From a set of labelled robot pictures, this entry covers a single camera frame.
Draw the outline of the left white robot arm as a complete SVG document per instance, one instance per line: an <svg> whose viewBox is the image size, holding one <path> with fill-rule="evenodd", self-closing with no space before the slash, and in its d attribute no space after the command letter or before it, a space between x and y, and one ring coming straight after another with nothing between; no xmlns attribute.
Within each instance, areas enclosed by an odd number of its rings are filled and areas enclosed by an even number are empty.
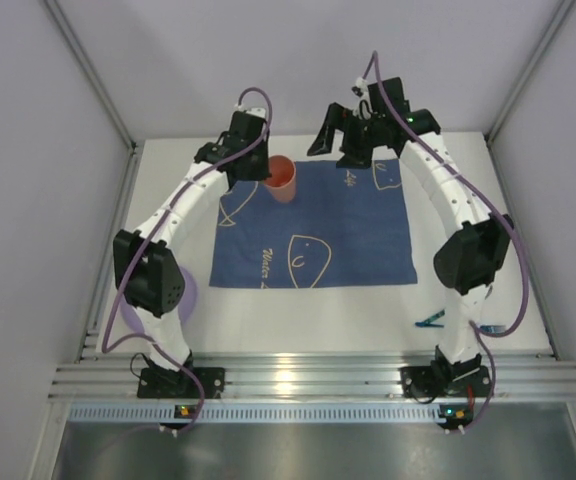
<svg viewBox="0 0 576 480"><path fill-rule="evenodd" d="M142 324L136 333L149 344L149 358L166 370L180 371L191 355L177 316L186 281L176 254L204 214L238 182L270 176L270 108L234 110L218 139L201 146L187 173L163 204L134 230L113 239L116 297L108 324L121 304Z"/></svg>

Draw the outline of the purple plastic plate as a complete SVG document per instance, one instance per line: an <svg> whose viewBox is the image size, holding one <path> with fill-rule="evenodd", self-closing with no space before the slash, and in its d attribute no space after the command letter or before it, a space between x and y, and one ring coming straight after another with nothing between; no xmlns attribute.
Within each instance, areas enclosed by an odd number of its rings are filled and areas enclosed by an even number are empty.
<svg viewBox="0 0 576 480"><path fill-rule="evenodd" d="M176 308L176 315L181 326L184 326L192 317L198 300L197 282L191 272L179 266L180 272L185 281L184 292ZM138 316L136 309L129 305L125 299L120 301L119 311L121 317L129 329L137 334L144 334L144 325Z"/></svg>

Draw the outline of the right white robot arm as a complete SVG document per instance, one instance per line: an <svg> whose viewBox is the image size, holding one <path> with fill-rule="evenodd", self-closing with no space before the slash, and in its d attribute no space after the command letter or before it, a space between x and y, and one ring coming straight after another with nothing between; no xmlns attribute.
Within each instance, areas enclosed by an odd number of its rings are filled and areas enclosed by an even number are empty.
<svg viewBox="0 0 576 480"><path fill-rule="evenodd" d="M510 243L508 216L496 218L478 195L458 178L441 128L427 109L413 111L400 78L382 85L360 78L352 88L354 108L329 105L308 156L328 154L341 138L337 165L368 169L373 152L386 147L410 170L426 192L444 228L446 241L433 268L446 289L447 330L435 350L434 369L450 379L476 372L481 355L472 328L503 266Z"/></svg>

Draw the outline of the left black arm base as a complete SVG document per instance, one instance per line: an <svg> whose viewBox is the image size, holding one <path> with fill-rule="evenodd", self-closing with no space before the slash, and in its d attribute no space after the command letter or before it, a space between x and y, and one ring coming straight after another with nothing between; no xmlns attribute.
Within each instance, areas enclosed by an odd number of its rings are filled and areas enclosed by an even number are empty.
<svg viewBox="0 0 576 480"><path fill-rule="evenodd" d="M225 387L226 370L220 367L194 367L191 372L204 389L206 399L217 398ZM182 372L146 367L139 374L137 397L140 399L199 399L196 383Z"/></svg>

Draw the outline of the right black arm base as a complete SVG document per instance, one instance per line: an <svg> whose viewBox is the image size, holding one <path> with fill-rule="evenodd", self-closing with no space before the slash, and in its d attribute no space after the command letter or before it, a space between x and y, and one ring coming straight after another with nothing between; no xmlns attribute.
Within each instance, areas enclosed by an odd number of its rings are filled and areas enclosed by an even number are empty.
<svg viewBox="0 0 576 480"><path fill-rule="evenodd" d="M492 377L477 354L465 362L450 363L443 357L428 365L399 370L404 396L429 403L438 398L485 398L492 389Z"/></svg>

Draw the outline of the blue cloth placemat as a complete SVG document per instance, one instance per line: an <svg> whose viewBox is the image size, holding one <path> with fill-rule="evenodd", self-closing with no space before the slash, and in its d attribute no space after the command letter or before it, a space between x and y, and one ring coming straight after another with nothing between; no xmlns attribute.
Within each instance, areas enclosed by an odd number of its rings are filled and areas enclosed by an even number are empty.
<svg viewBox="0 0 576 480"><path fill-rule="evenodd" d="M219 204L210 284L234 289L411 285L417 281L397 159L368 170L296 165L283 204L238 183Z"/></svg>

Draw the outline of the blue handled fork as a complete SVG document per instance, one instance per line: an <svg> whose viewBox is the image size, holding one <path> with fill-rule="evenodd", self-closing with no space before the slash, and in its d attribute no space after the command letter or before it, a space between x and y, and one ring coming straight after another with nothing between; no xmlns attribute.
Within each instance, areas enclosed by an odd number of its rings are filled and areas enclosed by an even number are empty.
<svg viewBox="0 0 576 480"><path fill-rule="evenodd" d="M504 325L480 324L478 328L487 334L501 335L506 332L507 328Z"/></svg>

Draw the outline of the green handled spoon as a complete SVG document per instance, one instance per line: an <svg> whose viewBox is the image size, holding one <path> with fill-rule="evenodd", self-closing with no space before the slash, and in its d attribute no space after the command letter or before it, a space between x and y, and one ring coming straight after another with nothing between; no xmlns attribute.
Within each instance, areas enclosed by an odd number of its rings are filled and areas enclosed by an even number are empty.
<svg viewBox="0 0 576 480"><path fill-rule="evenodd" d="M445 316L445 311L441 310L431 316L429 316L428 318L422 320L422 321L417 321L414 323L414 325L417 328L443 328L444 325L440 324L439 321Z"/></svg>

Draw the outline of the orange plastic cup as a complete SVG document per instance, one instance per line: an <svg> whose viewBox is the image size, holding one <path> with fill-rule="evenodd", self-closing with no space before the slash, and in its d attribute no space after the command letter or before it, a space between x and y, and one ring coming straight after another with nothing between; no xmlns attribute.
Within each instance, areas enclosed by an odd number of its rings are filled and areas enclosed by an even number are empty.
<svg viewBox="0 0 576 480"><path fill-rule="evenodd" d="M269 158L270 176L263 181L272 197L280 203L290 203L296 196L296 166L288 157L273 155Z"/></svg>

